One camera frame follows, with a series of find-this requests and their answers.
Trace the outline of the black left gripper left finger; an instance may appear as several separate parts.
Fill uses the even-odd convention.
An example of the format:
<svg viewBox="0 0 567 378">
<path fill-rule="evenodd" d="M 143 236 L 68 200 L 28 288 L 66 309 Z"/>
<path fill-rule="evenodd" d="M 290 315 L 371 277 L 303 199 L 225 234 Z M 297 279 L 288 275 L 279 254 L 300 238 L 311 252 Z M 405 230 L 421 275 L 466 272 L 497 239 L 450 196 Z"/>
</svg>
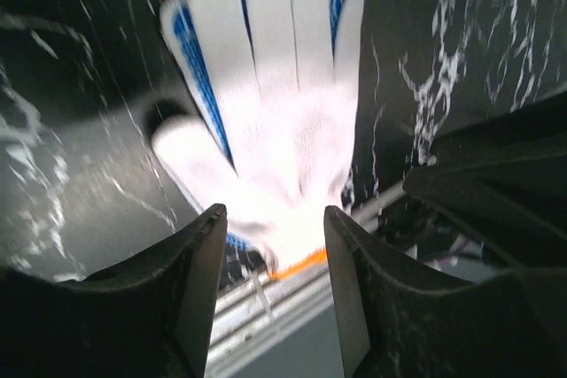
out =
<svg viewBox="0 0 567 378">
<path fill-rule="evenodd" d="M 3 268 L 2 376 L 203 376 L 226 235 L 215 204 L 81 282 Z"/>
</svg>

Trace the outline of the blue dotted white glove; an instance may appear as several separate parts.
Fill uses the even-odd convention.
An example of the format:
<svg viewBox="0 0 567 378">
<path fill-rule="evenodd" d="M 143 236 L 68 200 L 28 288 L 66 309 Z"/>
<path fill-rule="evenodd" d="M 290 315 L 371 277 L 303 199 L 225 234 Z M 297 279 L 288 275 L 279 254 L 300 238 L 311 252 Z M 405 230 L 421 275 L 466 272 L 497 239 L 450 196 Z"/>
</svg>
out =
<svg viewBox="0 0 567 378">
<path fill-rule="evenodd" d="M 167 0 L 162 33 L 199 109 L 151 139 L 197 210 L 283 280 L 327 258 L 353 159 L 364 0 Z"/>
</svg>

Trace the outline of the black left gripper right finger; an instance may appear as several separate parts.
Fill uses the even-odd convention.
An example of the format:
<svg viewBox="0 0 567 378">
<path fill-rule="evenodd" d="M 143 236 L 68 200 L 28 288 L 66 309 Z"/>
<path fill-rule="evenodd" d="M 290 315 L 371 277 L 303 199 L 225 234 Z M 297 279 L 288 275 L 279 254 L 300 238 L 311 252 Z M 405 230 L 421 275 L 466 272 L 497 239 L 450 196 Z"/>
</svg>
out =
<svg viewBox="0 0 567 378">
<path fill-rule="evenodd" d="M 565 376 L 564 269 L 467 282 L 395 250 L 335 206 L 324 234 L 345 376 Z"/>
</svg>

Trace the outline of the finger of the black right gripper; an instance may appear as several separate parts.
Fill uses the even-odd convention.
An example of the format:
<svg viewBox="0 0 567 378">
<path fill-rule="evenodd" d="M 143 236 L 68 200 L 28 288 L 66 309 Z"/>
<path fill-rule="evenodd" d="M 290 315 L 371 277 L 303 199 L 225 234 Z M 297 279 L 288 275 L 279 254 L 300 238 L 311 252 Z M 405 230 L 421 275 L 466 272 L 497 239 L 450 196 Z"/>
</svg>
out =
<svg viewBox="0 0 567 378">
<path fill-rule="evenodd" d="M 441 136 L 403 189 L 508 263 L 566 260 L 566 95 Z"/>
</svg>

